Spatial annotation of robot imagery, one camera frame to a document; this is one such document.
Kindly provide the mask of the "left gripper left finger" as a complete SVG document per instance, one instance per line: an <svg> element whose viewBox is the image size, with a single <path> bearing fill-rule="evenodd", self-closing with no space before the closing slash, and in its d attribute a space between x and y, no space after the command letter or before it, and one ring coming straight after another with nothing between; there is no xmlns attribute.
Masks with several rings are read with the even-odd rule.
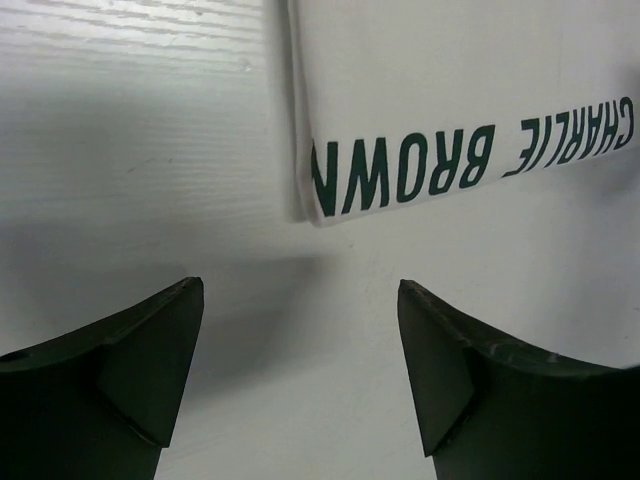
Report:
<svg viewBox="0 0 640 480"><path fill-rule="evenodd" d="M170 445L204 311L188 277L1 358L4 479L151 479Z"/></svg>

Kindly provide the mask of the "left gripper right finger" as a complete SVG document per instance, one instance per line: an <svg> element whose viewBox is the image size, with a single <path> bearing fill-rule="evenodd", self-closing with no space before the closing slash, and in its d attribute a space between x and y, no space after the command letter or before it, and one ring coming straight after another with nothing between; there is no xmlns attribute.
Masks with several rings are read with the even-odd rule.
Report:
<svg viewBox="0 0 640 480"><path fill-rule="evenodd" d="M635 479L639 370L572 359L400 283L424 454L440 479Z"/></svg>

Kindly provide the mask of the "white green sleeved t shirt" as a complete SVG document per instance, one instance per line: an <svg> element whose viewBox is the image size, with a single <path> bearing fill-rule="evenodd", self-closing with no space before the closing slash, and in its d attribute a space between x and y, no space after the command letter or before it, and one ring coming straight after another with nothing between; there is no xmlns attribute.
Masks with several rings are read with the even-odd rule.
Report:
<svg viewBox="0 0 640 480"><path fill-rule="evenodd" d="M332 226L639 145L635 1L270 1L285 210Z"/></svg>

